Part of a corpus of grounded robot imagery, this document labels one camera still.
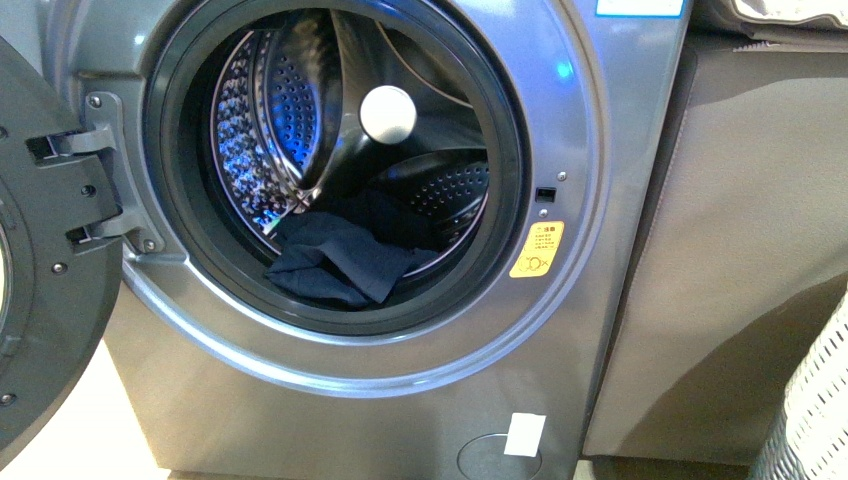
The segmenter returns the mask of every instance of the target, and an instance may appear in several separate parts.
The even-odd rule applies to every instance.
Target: front-loading washing machine
[[[111,313],[162,467],[570,478],[688,3],[12,2],[3,458]],[[369,192],[426,259],[317,229],[385,295],[326,251],[272,282],[280,225]]]

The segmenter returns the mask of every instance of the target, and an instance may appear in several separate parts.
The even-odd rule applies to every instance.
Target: white tag
[[[513,413],[506,435],[504,455],[535,457],[545,428],[545,416],[532,413]]]
[[[684,0],[598,0],[598,15],[613,17],[679,17]]]

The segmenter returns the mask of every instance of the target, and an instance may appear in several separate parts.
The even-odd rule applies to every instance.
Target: dark cloth
[[[405,203],[377,190],[363,190],[352,198],[322,199],[312,211],[344,218],[387,245],[437,251],[444,247],[427,217],[416,215]]]
[[[355,308],[385,302],[406,272],[437,255],[422,248],[437,243],[427,219],[387,198],[364,192],[281,219],[274,240],[282,253],[266,276],[305,298]]]

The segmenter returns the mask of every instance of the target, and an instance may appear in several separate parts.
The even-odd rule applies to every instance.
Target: washing machine door
[[[97,155],[49,85],[0,38],[0,467],[47,423],[88,364],[120,283],[118,215]]]

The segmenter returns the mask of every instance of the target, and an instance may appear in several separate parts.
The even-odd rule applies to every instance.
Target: yellow warning label
[[[548,273],[559,242],[565,231],[563,222],[539,222],[530,227],[527,242],[521,250],[521,256],[509,272],[512,278],[541,277]]]

